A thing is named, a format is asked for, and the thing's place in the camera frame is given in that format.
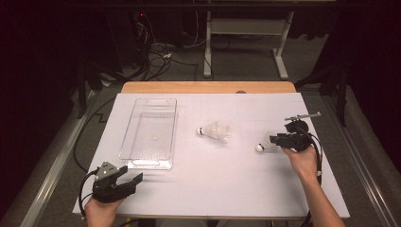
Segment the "hand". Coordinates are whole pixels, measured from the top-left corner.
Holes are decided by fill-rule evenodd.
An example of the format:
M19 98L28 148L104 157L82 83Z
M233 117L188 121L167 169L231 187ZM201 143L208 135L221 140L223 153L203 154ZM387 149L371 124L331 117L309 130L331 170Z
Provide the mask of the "hand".
M305 150L295 152L290 148L282 148L288 156L292 168L297 173L301 181L317 179L317 157L316 150L309 145Z
M112 226L115 219L115 212L123 200L124 199L110 203L102 203L91 197L85 204L88 227Z

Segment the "gray floor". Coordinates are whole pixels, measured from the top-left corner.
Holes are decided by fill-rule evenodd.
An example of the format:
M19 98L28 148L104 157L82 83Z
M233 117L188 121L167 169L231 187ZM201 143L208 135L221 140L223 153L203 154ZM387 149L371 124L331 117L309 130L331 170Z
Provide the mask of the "gray floor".
M212 55L214 80L280 80L270 52L278 45L278 41L277 37L258 41L233 39L229 48L224 49L227 41L221 37L214 37L212 40L212 46L215 48ZM325 38L308 41L304 37L287 41L283 59L290 81L295 82L310 74L324 42ZM198 64L199 67L195 72L194 65L172 62L168 71L158 77L159 80L210 80L202 76L202 46L184 49L171 47L169 53L172 53L172 58L176 61ZM351 215L345 221L346 225L397 226L396 223L401 223L401 218L397 216L401 214L401 176L373 134L352 90L350 88L347 90L345 115L347 127L343 128L339 127L337 118L333 116L333 101L335 102L336 95L320 96L318 88L319 85L306 85L298 92L302 93L306 107L311 113L319 111L323 114L321 117L313 118L312 121ZM105 86L91 98L94 104L87 115L92 115L101 105L112 100L120 90L121 85ZM107 119L112 106L111 101L98 111L99 114L103 114L103 119ZM65 150L71 143L71 138L77 135L74 132L75 126L79 123L76 119L77 114L78 108L75 108L42 160L32 170L31 177L0 226L21 225L39 189L43 186L49 169L60 157L61 150ZM106 125L99 122L99 118L99 115L92 118L83 129L77 143L77 157L84 167L88 167L91 163ZM86 173L78 168L72 155L68 156L63 172L60 178L57 178L56 186L49 190L51 193L49 200L44 201L44 209L39 211L36 226L85 226L85 222L79 216L72 214L78 186L85 175ZM117 218L115 225L125 220ZM299 226L300 223L290 221L288 226ZM284 221L276 221L275 224L286 226Z

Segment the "transparent tray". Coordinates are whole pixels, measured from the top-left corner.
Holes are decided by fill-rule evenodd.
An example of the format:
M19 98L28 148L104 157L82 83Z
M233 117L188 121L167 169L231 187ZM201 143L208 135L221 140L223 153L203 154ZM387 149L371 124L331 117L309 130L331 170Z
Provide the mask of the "transparent tray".
M171 169L177 100L138 98L120 151L128 168Z

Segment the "desk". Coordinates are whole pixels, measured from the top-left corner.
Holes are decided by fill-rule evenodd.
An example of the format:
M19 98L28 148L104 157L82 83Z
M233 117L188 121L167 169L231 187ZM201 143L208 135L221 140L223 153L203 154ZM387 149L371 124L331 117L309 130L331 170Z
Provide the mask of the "desk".
M160 87L158 94L155 93L157 87ZM236 91L248 94L230 94ZM140 97L177 98L179 117L173 167L170 170L131 169L120 177L119 181L123 183L144 173L136 194L122 203L118 215L137 218L304 218L308 211L304 191L288 157L280 148L264 153L254 150L267 131L285 132L285 117L307 114L301 95L295 93L291 83L129 82L114 103L90 170L103 161L115 166L124 165L118 153L133 102ZM211 120L229 123L233 133L227 144L196 135L196 129ZM316 134L310 119L305 122L310 132ZM90 178L83 188L83 195L91 192L92 182L93 178ZM323 190L340 216L349 218L325 156ZM79 213L77 204L73 212Z

